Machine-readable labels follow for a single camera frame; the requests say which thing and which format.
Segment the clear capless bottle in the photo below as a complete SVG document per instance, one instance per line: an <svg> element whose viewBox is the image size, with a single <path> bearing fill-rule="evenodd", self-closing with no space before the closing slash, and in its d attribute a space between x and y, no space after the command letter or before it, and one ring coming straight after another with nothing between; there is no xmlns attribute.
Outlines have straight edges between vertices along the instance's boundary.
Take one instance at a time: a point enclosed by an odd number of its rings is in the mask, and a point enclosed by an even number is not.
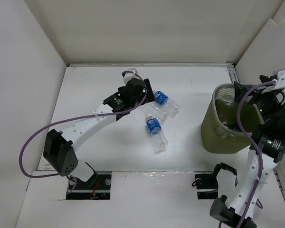
<svg viewBox="0 0 285 228"><path fill-rule="evenodd" d="M222 124L227 126L236 123L236 104L232 96L223 95L216 100L216 111Z"/></svg>

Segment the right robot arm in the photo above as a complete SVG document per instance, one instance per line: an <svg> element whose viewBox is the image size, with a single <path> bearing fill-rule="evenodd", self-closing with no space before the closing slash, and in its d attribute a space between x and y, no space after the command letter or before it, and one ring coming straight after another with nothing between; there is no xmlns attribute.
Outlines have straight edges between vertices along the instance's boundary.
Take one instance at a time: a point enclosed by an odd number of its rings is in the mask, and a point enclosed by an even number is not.
<svg viewBox="0 0 285 228"><path fill-rule="evenodd" d="M285 100L278 101L276 97L285 88L285 70L259 78L261 83L258 85L234 84L236 101L239 103L237 123L251 145L244 172L233 195L215 198L209 212L220 224L230 228L256 227L253 212L258 196L269 174L285 154ZM248 96L264 120L252 134L246 132L240 119L242 106Z"/></svg>

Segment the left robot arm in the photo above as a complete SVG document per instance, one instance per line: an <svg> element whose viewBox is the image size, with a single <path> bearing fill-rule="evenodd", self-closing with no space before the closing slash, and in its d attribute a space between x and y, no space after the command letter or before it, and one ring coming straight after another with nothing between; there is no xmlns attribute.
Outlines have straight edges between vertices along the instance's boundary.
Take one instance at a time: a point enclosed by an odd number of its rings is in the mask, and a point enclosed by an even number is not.
<svg viewBox="0 0 285 228"><path fill-rule="evenodd" d="M126 85L106 98L94 111L92 117L72 126L47 133L43 157L60 176L72 176L80 180L85 188L92 188L98 174L87 162L79 161L76 151L90 137L109 124L117 122L130 111L155 100L149 79L130 79Z"/></svg>

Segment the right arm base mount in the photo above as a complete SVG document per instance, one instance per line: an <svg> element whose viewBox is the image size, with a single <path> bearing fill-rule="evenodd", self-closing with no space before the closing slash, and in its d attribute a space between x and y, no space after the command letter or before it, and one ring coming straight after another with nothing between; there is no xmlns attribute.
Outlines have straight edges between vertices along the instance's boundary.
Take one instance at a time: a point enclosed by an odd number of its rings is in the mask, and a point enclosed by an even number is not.
<svg viewBox="0 0 285 228"><path fill-rule="evenodd" d="M199 200L214 200L218 197L219 183L217 175L220 170L229 171L235 175L235 186L237 185L237 170L223 162L216 164L213 171L195 172L195 180L191 186L196 187Z"/></svg>

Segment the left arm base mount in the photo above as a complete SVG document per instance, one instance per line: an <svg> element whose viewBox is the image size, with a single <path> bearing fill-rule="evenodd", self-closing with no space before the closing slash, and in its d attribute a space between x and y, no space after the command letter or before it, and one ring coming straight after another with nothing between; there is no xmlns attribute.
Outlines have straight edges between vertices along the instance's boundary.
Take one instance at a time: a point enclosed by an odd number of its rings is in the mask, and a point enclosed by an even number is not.
<svg viewBox="0 0 285 228"><path fill-rule="evenodd" d="M112 172L98 173L95 184L88 187L84 182L67 176L66 200L109 200L111 196Z"/></svg>

